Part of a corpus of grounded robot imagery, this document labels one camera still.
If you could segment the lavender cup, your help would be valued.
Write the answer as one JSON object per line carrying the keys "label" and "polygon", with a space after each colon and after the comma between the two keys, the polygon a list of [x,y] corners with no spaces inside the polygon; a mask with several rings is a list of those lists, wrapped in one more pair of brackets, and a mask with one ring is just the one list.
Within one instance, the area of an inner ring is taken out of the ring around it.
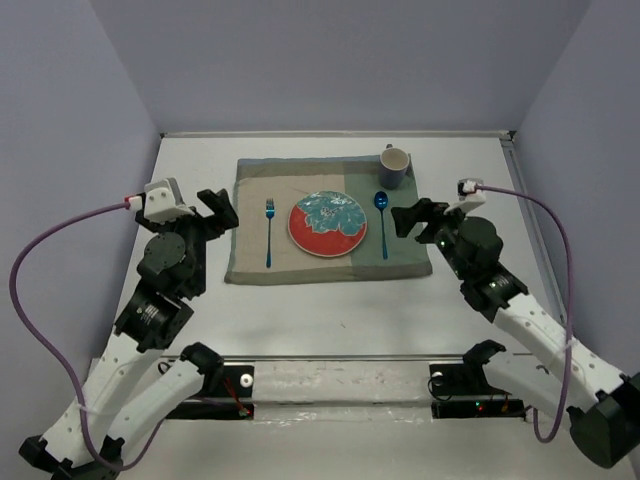
{"label": "lavender cup", "polygon": [[397,189],[411,166],[410,155],[401,148],[387,144],[379,155],[379,184],[388,190]]}

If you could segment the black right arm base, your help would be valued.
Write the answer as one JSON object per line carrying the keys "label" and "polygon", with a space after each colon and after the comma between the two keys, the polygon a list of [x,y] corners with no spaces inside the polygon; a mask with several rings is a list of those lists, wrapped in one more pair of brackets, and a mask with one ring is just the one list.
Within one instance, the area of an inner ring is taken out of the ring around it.
{"label": "black right arm base", "polygon": [[457,363],[429,365],[427,389],[436,420],[474,418],[526,419],[530,406],[491,386],[484,367],[506,348],[493,340],[474,345]]}

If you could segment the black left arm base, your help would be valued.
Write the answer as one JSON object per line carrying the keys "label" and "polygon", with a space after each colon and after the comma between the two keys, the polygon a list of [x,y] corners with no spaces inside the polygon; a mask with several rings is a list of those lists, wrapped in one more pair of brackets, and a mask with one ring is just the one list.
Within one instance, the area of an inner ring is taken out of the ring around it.
{"label": "black left arm base", "polygon": [[249,421],[254,419],[252,399],[255,366],[226,364],[219,380],[204,381],[201,390],[182,401],[168,420]]}

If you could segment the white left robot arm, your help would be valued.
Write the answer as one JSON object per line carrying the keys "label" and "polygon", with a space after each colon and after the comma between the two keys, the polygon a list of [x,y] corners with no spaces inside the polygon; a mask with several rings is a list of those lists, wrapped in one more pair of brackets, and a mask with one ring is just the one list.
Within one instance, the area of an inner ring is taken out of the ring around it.
{"label": "white left robot arm", "polygon": [[159,380],[137,397],[131,395],[191,318],[189,301],[205,292],[207,243],[239,225],[226,190],[201,190],[197,197],[210,215],[187,206],[172,179],[148,184],[143,193],[113,205],[114,210],[133,211],[136,222],[153,236],[137,265],[138,284],[84,381],[27,318],[17,293],[22,262],[52,233],[31,241],[14,261],[9,278],[14,309],[65,369],[75,393],[46,432],[20,446],[20,456],[32,467],[54,479],[114,479],[130,468],[124,462],[128,450],[141,439],[153,440],[161,422],[182,401],[219,388],[223,358],[195,343]]}

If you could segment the patchwork cloth placemat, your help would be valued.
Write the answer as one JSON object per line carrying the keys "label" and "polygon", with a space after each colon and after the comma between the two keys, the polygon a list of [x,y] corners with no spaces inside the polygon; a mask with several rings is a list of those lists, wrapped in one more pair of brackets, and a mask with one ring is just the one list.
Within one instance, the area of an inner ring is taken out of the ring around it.
{"label": "patchwork cloth placemat", "polygon": [[[276,286],[421,278],[432,274],[423,245],[395,235],[385,211],[388,259],[382,258],[380,214],[374,195],[380,191],[376,155],[325,158],[244,158],[238,161],[233,203],[239,226],[231,237],[225,282]],[[294,204],[308,194],[338,191],[364,209],[368,229],[361,244],[347,255],[322,258],[300,250],[289,237],[287,223]],[[273,198],[272,266],[265,266],[268,221],[265,202]]]}

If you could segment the blue metal fork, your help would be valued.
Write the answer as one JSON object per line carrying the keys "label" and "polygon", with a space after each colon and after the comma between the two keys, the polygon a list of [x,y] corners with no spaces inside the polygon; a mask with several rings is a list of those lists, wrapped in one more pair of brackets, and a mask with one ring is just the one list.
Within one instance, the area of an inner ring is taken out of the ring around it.
{"label": "blue metal fork", "polygon": [[273,198],[267,198],[265,202],[265,215],[268,221],[268,230],[267,230],[267,250],[266,250],[266,260],[265,266],[270,268],[272,266],[272,220],[275,217],[276,209],[275,202]]}

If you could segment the blue metal spoon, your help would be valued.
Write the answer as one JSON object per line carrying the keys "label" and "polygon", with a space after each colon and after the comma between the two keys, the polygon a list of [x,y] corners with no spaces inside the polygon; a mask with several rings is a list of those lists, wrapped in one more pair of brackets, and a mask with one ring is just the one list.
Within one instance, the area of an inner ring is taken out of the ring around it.
{"label": "blue metal spoon", "polygon": [[376,192],[374,195],[374,205],[380,214],[382,258],[384,260],[387,260],[388,249],[387,249],[385,217],[384,217],[384,212],[389,205],[389,198],[387,193],[384,191]]}

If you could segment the red and teal plate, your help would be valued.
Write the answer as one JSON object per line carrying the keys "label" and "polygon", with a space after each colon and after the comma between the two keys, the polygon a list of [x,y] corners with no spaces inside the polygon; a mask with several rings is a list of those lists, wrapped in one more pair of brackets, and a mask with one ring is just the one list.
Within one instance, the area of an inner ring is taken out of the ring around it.
{"label": "red and teal plate", "polygon": [[322,258],[349,254],[364,240],[368,221],[351,196],[338,191],[306,195],[291,208],[287,229],[302,251]]}

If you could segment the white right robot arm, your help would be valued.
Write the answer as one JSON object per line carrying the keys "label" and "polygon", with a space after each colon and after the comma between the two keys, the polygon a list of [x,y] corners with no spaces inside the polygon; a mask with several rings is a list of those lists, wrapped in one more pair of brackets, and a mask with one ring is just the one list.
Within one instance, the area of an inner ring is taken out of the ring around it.
{"label": "white right robot arm", "polygon": [[460,280],[467,304],[509,334],[562,382],[558,399],[569,434],[592,463],[610,469],[639,445],[639,377],[602,360],[544,311],[528,287],[500,262],[503,241],[494,224],[469,215],[471,205],[420,199],[394,207],[398,237],[423,224],[416,242],[433,244]]}

